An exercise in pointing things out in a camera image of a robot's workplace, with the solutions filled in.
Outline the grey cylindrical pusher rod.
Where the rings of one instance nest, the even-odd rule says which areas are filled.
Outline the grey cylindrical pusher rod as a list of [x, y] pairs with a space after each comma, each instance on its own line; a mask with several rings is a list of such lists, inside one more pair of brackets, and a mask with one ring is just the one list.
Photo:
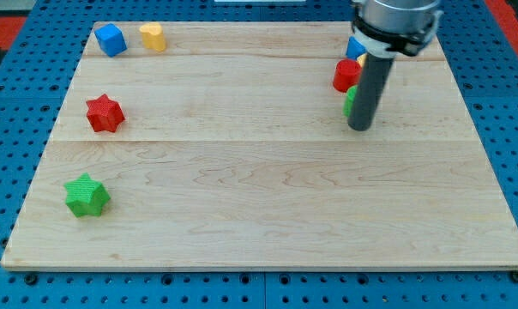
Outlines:
[[350, 128], [366, 131], [371, 127], [393, 62], [394, 58], [379, 58], [367, 54], [347, 118]]

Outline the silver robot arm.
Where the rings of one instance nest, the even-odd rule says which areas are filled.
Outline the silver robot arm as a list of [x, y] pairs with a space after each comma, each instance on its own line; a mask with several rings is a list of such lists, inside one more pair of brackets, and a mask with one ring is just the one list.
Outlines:
[[352, 5], [352, 30], [366, 59], [347, 123], [365, 131], [374, 120], [395, 57], [415, 57], [425, 49], [443, 12], [440, 0], [357, 0]]

